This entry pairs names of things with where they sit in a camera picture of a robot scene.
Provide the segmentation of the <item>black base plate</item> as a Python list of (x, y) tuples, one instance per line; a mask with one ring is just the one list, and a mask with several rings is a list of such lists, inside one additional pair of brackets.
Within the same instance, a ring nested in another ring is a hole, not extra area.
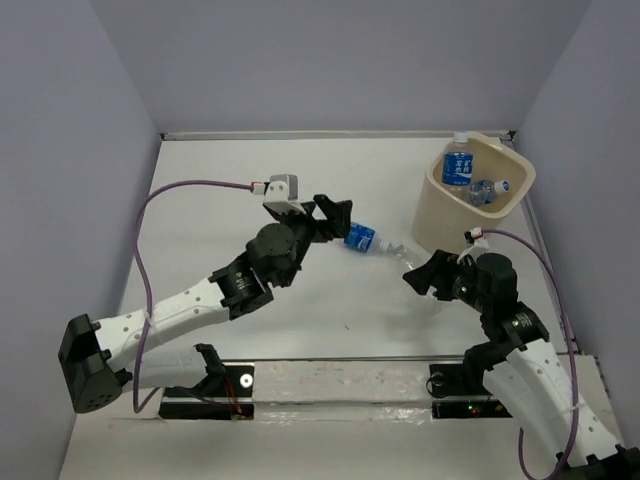
[(425, 388), (433, 399), (431, 412), (436, 420), (511, 417), (493, 394), (466, 378), (461, 363), (430, 364)]
[(224, 377), (203, 380), (190, 389), (165, 389), (158, 415), (165, 420), (252, 420), (255, 365), (231, 362), (225, 370)]

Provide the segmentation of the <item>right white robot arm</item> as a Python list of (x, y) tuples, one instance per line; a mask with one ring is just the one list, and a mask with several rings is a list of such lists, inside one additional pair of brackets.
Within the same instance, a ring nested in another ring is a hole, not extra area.
[(476, 258), (436, 251), (404, 274), (419, 295), (458, 300), (477, 311), (487, 342), (469, 348), (460, 368), (470, 391), (486, 390), (538, 440), (554, 479), (636, 479), (638, 448), (624, 447), (575, 387), (538, 315), (518, 297), (517, 273), (498, 253)]

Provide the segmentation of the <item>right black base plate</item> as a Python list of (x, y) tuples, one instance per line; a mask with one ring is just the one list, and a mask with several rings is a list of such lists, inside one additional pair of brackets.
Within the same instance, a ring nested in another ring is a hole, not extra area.
[(436, 420), (511, 417), (493, 394), (466, 378), (461, 363), (430, 364), (425, 388), (433, 399), (431, 412)]

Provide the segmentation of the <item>blue label bottle front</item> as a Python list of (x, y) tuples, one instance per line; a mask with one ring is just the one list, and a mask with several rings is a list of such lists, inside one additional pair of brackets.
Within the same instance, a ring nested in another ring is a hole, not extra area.
[(493, 184), (493, 193), (497, 196), (504, 195), (510, 191), (510, 184), (507, 180), (499, 180)]

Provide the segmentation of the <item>blue label bottle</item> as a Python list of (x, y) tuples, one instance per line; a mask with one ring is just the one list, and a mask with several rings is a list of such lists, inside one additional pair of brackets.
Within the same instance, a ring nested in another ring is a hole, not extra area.
[(394, 244), (383, 240), (376, 230), (366, 225), (352, 222), (343, 245), (363, 254), (388, 254), (394, 249)]
[(488, 201), (493, 183), (490, 180), (480, 180), (469, 186), (467, 191), (467, 202), (474, 207), (481, 207)]
[(455, 132), (442, 158), (441, 181), (447, 187), (467, 187), (472, 181), (474, 155), (467, 132)]
[(493, 193), (497, 196), (504, 195), (510, 191), (510, 184), (507, 180), (499, 180), (493, 184)]

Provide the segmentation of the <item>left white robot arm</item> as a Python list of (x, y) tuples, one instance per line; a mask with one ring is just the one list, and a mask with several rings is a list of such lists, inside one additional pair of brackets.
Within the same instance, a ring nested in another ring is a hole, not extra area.
[(75, 412), (99, 410), (141, 384), (136, 361), (194, 330), (248, 315), (289, 287), (309, 247), (348, 236), (353, 203), (317, 194), (283, 208), (264, 205), (273, 222), (261, 228), (229, 265), (151, 309), (92, 320), (82, 314), (66, 326), (58, 361)]

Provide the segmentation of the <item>aluminium table rail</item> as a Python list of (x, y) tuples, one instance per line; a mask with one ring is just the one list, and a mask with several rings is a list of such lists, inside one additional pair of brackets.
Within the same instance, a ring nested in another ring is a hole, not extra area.
[(292, 130), (165, 132), (163, 141), (451, 138), (453, 130)]

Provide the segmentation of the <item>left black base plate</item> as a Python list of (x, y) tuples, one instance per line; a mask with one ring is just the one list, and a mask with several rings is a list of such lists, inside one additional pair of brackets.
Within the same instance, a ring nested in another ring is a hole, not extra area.
[(165, 420), (252, 420), (255, 365), (231, 362), (225, 370), (224, 377), (203, 380), (190, 389), (165, 389), (158, 415)]

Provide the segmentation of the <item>clear unlabelled bottle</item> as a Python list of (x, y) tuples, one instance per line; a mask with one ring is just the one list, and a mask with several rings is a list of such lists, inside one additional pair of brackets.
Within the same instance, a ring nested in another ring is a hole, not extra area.
[(418, 295), (414, 289), (403, 279), (403, 275), (415, 270), (423, 264), (421, 257), (401, 243), (390, 243), (387, 254), (395, 262), (399, 273), (399, 286), (401, 287), (403, 299), (406, 300), (413, 309), (425, 315), (435, 315), (441, 310), (439, 303), (431, 295)]

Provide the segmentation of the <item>beige plastic bin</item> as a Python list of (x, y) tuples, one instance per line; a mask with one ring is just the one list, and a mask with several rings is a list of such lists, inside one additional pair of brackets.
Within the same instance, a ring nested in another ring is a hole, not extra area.
[(466, 231), (499, 226), (524, 199), (536, 179), (532, 163), (498, 139), (471, 131), (469, 150), (474, 160), (474, 181), (506, 180), (510, 190), (482, 208), (470, 205), (442, 185), (445, 152), (440, 151), (426, 168), (412, 223), (414, 240), (429, 252), (464, 250)]

